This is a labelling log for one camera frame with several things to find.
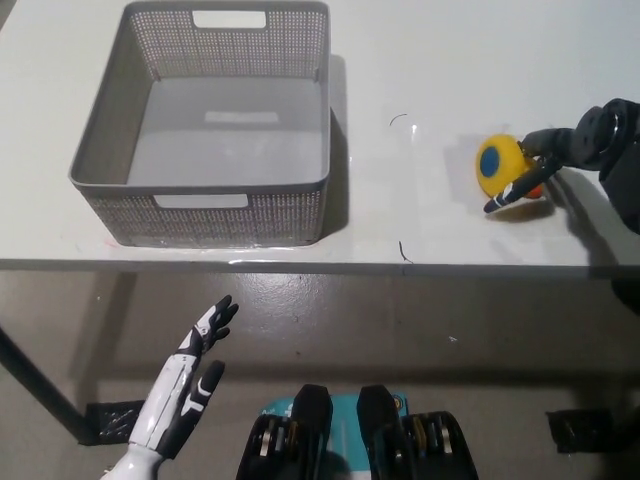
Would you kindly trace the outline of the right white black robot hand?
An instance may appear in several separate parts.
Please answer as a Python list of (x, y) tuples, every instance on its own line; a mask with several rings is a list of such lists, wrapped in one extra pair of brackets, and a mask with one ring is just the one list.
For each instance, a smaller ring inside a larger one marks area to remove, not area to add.
[(564, 167), (601, 169), (621, 151), (623, 137), (636, 116), (635, 103), (616, 98), (602, 107), (590, 108), (574, 128), (547, 128), (527, 134), (516, 142), (516, 152), (530, 163), (529, 169), (491, 196), (483, 211), (491, 214), (520, 200)]

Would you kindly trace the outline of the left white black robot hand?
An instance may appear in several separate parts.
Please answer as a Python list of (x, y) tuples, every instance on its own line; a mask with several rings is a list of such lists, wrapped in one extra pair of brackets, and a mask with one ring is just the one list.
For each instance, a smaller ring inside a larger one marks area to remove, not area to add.
[(162, 367), (139, 413), (129, 443), (155, 450), (174, 416), (182, 409), (202, 357), (230, 333), (239, 307), (226, 295), (190, 328)]

